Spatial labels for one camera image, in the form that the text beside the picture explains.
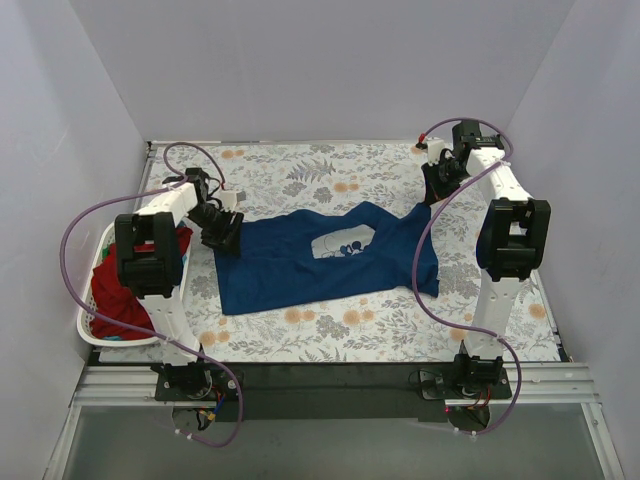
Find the dark blue t shirt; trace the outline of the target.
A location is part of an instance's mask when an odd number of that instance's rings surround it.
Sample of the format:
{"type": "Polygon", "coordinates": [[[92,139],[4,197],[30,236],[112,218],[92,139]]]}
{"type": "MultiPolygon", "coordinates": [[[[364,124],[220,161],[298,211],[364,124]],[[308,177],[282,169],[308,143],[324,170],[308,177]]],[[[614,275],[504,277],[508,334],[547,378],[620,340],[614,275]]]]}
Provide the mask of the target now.
{"type": "Polygon", "coordinates": [[[370,202],[341,216],[311,210],[246,222],[239,255],[215,256],[226,315],[341,299],[396,287],[439,293],[438,259],[423,230],[431,210],[396,217],[370,202]]]}

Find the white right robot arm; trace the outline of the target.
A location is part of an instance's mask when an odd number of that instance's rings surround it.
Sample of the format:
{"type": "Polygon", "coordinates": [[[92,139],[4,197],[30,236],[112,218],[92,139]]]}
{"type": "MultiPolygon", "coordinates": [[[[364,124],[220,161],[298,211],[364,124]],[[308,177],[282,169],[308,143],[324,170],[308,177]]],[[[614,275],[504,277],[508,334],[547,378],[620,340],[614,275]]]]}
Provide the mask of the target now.
{"type": "Polygon", "coordinates": [[[450,363],[422,371],[418,384],[427,400],[461,398],[477,407],[512,392],[503,368],[511,352],[504,337],[517,295],[540,266],[546,245],[551,207],[516,179],[510,167],[511,140],[497,127],[483,133],[486,123],[453,118],[452,141],[422,133],[416,147],[427,156],[422,165],[424,202],[442,213],[465,189],[477,186],[487,204],[476,242],[481,286],[473,320],[450,363]]]}

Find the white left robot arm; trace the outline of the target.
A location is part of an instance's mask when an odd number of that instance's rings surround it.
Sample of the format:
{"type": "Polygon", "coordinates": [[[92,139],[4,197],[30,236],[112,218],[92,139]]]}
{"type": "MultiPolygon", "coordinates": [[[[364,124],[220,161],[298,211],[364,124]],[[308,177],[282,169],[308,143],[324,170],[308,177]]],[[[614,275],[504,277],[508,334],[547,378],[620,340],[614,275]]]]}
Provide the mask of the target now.
{"type": "Polygon", "coordinates": [[[189,219],[201,229],[204,246],[238,257],[243,222],[243,215],[233,210],[237,195],[215,198],[209,181],[204,170],[188,168],[184,177],[167,178],[167,191],[147,206],[114,221],[118,280],[138,300],[165,343],[160,372],[167,385],[193,400],[207,398],[214,380],[197,364],[200,342],[182,303],[188,262],[181,252],[178,226],[189,219]]]}

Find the floral patterned table cloth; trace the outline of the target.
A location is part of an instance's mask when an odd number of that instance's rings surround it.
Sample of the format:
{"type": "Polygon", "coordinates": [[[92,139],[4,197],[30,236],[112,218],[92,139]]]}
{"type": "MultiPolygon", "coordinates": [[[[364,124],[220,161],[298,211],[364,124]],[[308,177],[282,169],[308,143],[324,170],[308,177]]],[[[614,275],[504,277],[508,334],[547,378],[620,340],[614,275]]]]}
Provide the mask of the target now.
{"type": "MultiPolygon", "coordinates": [[[[408,144],[212,145],[154,147],[147,173],[156,189],[172,168],[196,166],[244,191],[248,220],[309,209],[341,215],[368,201],[395,216],[420,202],[424,184],[408,144]]],[[[406,288],[249,315],[222,312],[215,261],[192,248],[183,297],[187,320],[206,353],[222,362],[450,361],[472,321],[481,274],[475,245],[486,212],[477,187],[459,195],[432,229],[439,294],[406,288]]]]}

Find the red t shirt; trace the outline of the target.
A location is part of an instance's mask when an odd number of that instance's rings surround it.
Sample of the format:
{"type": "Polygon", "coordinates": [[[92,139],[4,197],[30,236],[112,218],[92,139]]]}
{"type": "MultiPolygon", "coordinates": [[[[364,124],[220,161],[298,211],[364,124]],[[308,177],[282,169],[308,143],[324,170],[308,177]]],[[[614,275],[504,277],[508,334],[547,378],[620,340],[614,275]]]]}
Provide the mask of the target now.
{"type": "MultiPolygon", "coordinates": [[[[91,289],[96,304],[95,310],[98,313],[127,325],[154,329],[148,313],[138,299],[118,280],[114,242],[111,242],[108,249],[103,251],[102,262],[93,269],[91,289]]],[[[116,326],[99,318],[92,320],[91,331],[98,339],[118,342],[151,338],[151,335],[116,326]]]]}

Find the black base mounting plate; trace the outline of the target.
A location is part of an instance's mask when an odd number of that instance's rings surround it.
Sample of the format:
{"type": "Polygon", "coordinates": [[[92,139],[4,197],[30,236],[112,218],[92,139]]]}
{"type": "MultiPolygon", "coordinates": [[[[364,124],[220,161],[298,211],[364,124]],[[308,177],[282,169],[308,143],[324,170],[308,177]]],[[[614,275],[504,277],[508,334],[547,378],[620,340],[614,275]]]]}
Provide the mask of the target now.
{"type": "Polygon", "coordinates": [[[220,422],[414,418],[443,422],[447,401],[483,409],[508,400],[506,373],[465,378],[436,363],[206,363],[154,365],[154,398],[208,407],[220,422]]]}

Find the white plastic laundry basket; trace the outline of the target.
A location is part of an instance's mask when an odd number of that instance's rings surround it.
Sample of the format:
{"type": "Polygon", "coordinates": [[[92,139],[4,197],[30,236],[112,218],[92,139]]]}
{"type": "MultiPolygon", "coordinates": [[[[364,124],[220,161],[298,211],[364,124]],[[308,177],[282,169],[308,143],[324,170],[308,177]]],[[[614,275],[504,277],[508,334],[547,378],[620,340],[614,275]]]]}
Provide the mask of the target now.
{"type": "Polygon", "coordinates": [[[84,293],[74,296],[81,310],[76,322],[78,333],[87,343],[95,346],[116,348],[162,341],[196,351],[200,348],[200,342],[191,331],[182,302],[192,230],[184,223],[173,221],[170,214],[161,213],[142,221],[142,225],[151,230],[143,232],[138,238],[130,223],[136,218],[135,215],[125,215],[122,224],[112,223],[104,230],[94,255],[93,269],[102,262],[103,251],[114,242],[118,280],[138,299],[154,329],[127,325],[98,313],[91,289],[92,270],[84,293]],[[151,335],[151,338],[121,342],[98,339],[91,331],[94,318],[151,335]]]}

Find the aluminium frame rail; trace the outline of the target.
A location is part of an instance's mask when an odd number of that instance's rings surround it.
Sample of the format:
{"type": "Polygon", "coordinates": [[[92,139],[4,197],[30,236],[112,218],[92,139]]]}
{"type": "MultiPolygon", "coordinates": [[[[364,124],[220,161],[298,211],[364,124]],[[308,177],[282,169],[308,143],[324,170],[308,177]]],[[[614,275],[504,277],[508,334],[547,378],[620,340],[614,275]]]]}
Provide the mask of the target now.
{"type": "MultiPolygon", "coordinates": [[[[158,375],[144,366],[92,366],[82,373],[74,406],[151,406],[158,375]]],[[[520,404],[599,403],[589,367],[583,363],[526,363],[520,404]]]]}

